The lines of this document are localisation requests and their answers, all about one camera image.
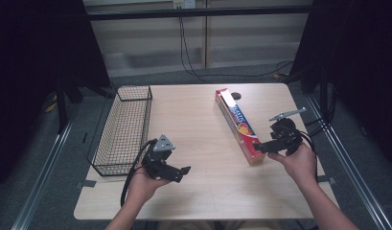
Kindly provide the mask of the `black stand leg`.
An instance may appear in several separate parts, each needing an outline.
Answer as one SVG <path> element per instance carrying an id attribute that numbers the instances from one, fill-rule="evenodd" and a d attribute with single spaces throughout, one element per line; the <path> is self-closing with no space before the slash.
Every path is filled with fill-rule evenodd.
<path id="1" fill-rule="evenodd" d="M 79 90 L 79 84 L 74 80 L 59 80 L 56 87 L 59 126 L 58 134 L 61 134 L 68 124 L 67 111 L 65 106 L 65 97 L 68 97 L 72 104 L 82 102 L 83 95 Z"/>

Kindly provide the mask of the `yellow strip on floor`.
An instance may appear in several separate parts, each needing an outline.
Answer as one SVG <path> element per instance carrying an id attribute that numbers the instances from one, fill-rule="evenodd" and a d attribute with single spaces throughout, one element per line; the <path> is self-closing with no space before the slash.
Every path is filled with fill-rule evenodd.
<path id="1" fill-rule="evenodd" d="M 45 113 L 49 113 L 56 107 L 56 105 L 57 105 L 57 94 L 53 92 L 48 96 L 43 111 Z"/>

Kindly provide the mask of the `metal floor rail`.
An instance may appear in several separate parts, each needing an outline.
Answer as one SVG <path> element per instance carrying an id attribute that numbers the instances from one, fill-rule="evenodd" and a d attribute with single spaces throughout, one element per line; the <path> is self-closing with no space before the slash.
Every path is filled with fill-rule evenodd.
<path id="1" fill-rule="evenodd" d="M 42 199 L 44 190 L 49 183 L 51 175 L 54 171 L 55 165 L 58 161 L 58 158 L 62 152 L 62 149 L 68 139 L 69 133 L 75 123 L 77 114 L 79 113 L 80 106 L 73 105 L 71 107 L 71 115 L 69 120 L 65 124 L 65 128 L 57 135 L 56 141 L 54 142 L 49 155 L 43 165 L 42 170 L 39 173 L 39 176 L 28 195 L 24 205 L 22 206 L 21 211 L 17 215 L 14 224 L 12 225 L 11 230 L 28 230 L 31 221 L 35 215 L 35 211 L 37 206 Z"/>
<path id="2" fill-rule="evenodd" d="M 369 186 L 360 175 L 354 161 L 349 155 L 349 152 L 345 149 L 339 137 L 335 133 L 334 128 L 331 125 L 327 125 L 323 121 L 323 117 L 320 114 L 319 103 L 314 96 L 307 96 L 307 101 L 315 118 L 318 119 L 321 130 L 327 136 L 327 139 L 333 147 L 337 158 L 341 162 L 345 172 L 348 174 L 373 222 L 376 223 L 376 226 L 379 230 L 392 230 L 392 221 L 388 218 L 388 215 L 386 215 L 379 201 L 376 199 Z"/>

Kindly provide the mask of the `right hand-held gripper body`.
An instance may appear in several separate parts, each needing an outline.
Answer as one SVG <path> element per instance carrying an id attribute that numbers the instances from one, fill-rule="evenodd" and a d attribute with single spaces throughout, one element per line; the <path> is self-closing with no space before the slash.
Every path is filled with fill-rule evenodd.
<path id="1" fill-rule="evenodd" d="M 270 121 L 274 121 L 274 124 L 270 126 L 272 129 L 270 135 L 273 139 L 271 152 L 287 150 L 289 153 L 295 153 L 298 150 L 302 143 L 302 135 L 289 116 L 305 112 L 306 110 L 305 107 L 302 107 L 292 111 L 280 112 L 278 115 L 270 118 Z"/>

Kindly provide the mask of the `grey tape piece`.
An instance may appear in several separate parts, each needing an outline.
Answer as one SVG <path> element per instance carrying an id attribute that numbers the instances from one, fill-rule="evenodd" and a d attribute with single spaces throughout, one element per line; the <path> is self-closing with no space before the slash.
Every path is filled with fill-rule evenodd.
<path id="1" fill-rule="evenodd" d="M 97 181 L 94 180 L 82 180 L 77 181 L 74 185 L 74 188 L 82 189 L 83 187 L 94 188 Z"/>
<path id="2" fill-rule="evenodd" d="M 327 175 L 319 175 L 317 177 L 317 182 L 328 182 L 330 185 L 334 185 L 337 183 L 337 180 L 335 177 L 328 177 Z"/>

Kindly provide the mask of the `black horizontal bar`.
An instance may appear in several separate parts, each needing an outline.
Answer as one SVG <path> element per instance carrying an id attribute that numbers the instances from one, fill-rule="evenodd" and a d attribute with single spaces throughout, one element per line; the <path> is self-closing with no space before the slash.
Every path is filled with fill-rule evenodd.
<path id="1" fill-rule="evenodd" d="M 255 15 L 255 14 L 289 14 L 308 13 L 312 6 L 280 6 L 280 7 L 254 7 L 254 8 L 212 8 L 187 10 L 157 10 L 157 11 L 98 11 L 89 12 L 87 17 L 91 21 L 97 20 L 125 20 L 125 19 L 151 19 L 172 17 L 199 17 L 199 16 L 227 16 L 227 15 Z"/>

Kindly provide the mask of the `white wall socket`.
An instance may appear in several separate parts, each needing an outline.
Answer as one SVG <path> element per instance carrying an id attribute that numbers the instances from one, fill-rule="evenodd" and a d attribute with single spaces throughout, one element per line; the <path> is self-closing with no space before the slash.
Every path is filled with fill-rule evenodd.
<path id="1" fill-rule="evenodd" d="M 196 7 L 196 0 L 173 0 L 173 7 L 179 9 L 194 9 Z"/>

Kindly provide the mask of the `long red printed box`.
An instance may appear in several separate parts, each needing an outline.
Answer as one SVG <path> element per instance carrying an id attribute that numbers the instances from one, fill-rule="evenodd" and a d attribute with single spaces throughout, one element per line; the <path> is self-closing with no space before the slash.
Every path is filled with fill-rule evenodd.
<path id="1" fill-rule="evenodd" d="M 254 149 L 254 144 L 259 144 L 260 140 L 233 98 L 232 93 L 227 88 L 218 89 L 216 91 L 216 103 L 248 164 L 261 163 L 265 158 L 265 153 Z"/>

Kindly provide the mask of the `person's right hand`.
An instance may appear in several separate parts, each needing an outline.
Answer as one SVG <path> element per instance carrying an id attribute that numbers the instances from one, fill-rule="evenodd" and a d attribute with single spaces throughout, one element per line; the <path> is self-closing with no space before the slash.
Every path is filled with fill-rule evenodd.
<path id="1" fill-rule="evenodd" d="M 287 174 L 295 181 L 300 189 L 307 189 L 317 184 L 316 155 L 307 145 L 301 144 L 298 150 L 291 155 L 269 153 L 267 156 L 281 163 Z"/>

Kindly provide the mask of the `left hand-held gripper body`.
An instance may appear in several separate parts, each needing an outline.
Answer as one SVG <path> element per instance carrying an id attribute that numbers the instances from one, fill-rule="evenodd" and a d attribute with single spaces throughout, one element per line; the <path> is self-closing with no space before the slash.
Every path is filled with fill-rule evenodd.
<path id="1" fill-rule="evenodd" d="M 167 164 L 174 149 L 175 145 L 164 134 L 152 141 L 141 163 L 151 178 L 173 181 L 175 176 L 183 175 L 181 169 Z"/>

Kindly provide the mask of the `person's left hand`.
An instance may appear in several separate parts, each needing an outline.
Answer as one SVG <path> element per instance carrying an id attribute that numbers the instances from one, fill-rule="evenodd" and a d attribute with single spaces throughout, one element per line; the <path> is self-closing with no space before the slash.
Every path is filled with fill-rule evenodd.
<path id="1" fill-rule="evenodd" d="M 153 179 L 142 168 L 138 168 L 128 186 L 127 203 L 136 206 L 143 206 L 153 197 L 156 190 L 169 184 L 169 180 Z"/>

